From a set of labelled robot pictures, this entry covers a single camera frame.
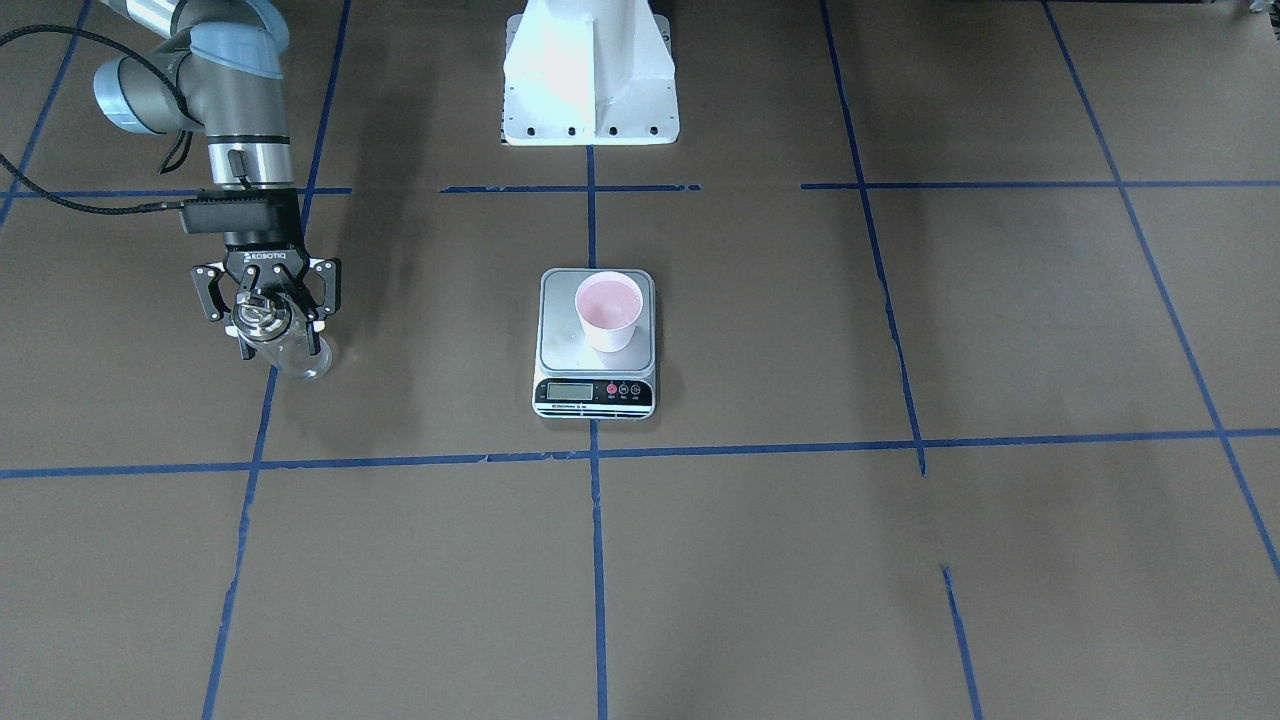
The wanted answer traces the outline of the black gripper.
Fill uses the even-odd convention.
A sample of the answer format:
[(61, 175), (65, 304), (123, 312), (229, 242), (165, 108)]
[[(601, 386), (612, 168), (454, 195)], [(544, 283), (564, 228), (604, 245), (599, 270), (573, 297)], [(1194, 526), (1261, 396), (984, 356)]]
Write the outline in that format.
[(251, 293), (300, 301), (308, 352), (319, 355), (325, 322), (340, 310), (340, 260), (310, 259), (305, 237), (293, 231), (225, 232), (223, 241), (227, 250), (224, 263), (200, 264), (189, 270), (204, 318), (219, 324), (238, 343), (242, 360), (256, 357), (257, 351), (230, 319), (232, 310), (221, 291), (221, 281), (229, 275), (236, 282), (236, 301)]

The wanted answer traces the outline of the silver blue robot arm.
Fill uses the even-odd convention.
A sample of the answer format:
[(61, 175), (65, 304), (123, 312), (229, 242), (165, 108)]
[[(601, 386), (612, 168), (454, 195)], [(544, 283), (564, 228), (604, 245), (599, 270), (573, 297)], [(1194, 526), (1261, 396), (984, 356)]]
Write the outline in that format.
[(140, 58), (101, 65), (102, 114), (138, 135), (201, 135), (212, 187), (180, 204), (189, 234), (221, 236), (221, 260), (191, 272), (206, 320), (243, 359), (316, 379), (333, 361), (323, 338), (340, 306), (340, 264), (305, 245), (285, 111), (282, 55), (291, 35), (269, 1), (114, 1), (111, 9), (159, 35)]

